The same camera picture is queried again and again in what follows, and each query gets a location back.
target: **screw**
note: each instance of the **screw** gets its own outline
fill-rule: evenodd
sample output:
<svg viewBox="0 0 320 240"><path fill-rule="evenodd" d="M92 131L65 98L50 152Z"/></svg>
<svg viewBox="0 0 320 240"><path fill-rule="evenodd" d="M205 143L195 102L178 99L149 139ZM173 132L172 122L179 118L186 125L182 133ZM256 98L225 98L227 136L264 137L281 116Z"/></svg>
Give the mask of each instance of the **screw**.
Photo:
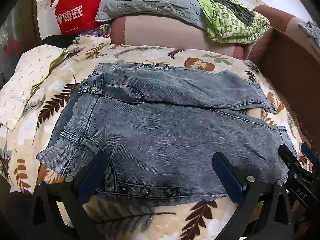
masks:
<svg viewBox="0 0 320 240"><path fill-rule="evenodd" d="M38 179L37 182L36 182L36 185L40 186L43 182L43 179Z"/></svg>
<svg viewBox="0 0 320 240"><path fill-rule="evenodd" d="M250 182L255 182L256 179L255 179L254 176L249 175L249 176L247 177L247 180L250 181Z"/></svg>
<svg viewBox="0 0 320 240"><path fill-rule="evenodd" d="M64 180L65 180L65 182L72 182L73 181L73 177L72 176L67 176Z"/></svg>
<svg viewBox="0 0 320 240"><path fill-rule="evenodd" d="M277 179L277 184L279 186L283 186L284 185L284 183L283 183L283 181L281 179Z"/></svg>

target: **white heart logo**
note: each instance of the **white heart logo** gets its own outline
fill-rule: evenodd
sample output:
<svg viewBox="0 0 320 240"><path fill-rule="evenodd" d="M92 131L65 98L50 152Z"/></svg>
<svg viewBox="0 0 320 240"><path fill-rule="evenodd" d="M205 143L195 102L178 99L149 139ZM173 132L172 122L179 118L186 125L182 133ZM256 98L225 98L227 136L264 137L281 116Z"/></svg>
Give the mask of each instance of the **white heart logo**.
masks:
<svg viewBox="0 0 320 240"><path fill-rule="evenodd" d="M62 23L62 15L59 14L58 16L56 16L56 18L57 18L58 23L61 24Z"/></svg>

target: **jeans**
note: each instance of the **jeans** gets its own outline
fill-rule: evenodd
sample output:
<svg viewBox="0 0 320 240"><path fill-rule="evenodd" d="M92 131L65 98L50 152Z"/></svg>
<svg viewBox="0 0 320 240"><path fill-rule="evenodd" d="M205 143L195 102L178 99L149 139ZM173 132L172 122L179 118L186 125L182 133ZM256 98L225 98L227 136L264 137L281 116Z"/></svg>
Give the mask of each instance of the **jeans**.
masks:
<svg viewBox="0 0 320 240"><path fill-rule="evenodd" d="M239 113L276 109L257 83L230 71L138 63L99 64L76 88L47 149L37 159L75 176L99 152L108 156L97 192L109 201L168 206L227 195L212 168L221 151L263 182L286 177L277 154L283 126Z"/></svg>

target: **green blanket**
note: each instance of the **green blanket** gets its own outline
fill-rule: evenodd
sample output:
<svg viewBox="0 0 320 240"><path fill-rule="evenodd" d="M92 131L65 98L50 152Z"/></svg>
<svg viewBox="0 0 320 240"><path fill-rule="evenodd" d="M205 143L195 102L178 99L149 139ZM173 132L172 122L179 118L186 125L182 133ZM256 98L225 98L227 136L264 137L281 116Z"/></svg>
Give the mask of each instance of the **green blanket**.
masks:
<svg viewBox="0 0 320 240"><path fill-rule="evenodd" d="M254 12L252 25L247 26L221 3L213 0L197 1L205 15L208 36L214 42L251 44L271 27L269 20L258 12ZM236 0L230 1L246 8Z"/></svg>

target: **bedspread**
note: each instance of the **bedspread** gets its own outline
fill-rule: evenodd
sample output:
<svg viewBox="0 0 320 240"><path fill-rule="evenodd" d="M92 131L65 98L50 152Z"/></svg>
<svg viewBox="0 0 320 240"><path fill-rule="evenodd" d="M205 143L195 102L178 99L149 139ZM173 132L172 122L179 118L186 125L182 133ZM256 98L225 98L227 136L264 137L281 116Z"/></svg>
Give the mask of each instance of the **bedspread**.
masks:
<svg viewBox="0 0 320 240"><path fill-rule="evenodd" d="M36 155L48 145L55 123L77 84L87 78L99 63L168 64L212 73L230 70L243 79L259 83L277 112L271 114L263 108L253 108L241 113L262 119L269 125L286 127L298 157L308 168L308 162L300 152L302 140L292 117L250 61L195 49L114 45L109 39L97 36L76 38L68 50L70 54L37 87L25 107L27 112L15 129L0 127L0 173L12 187L22 192L32 193L37 179L43 179L47 184L63 180L39 163ZM214 239L236 208L237 205L228 197L151 208L120 205L95 195L84 205L102 234L114 239ZM65 222L70 223L62 205L60 211Z"/></svg>

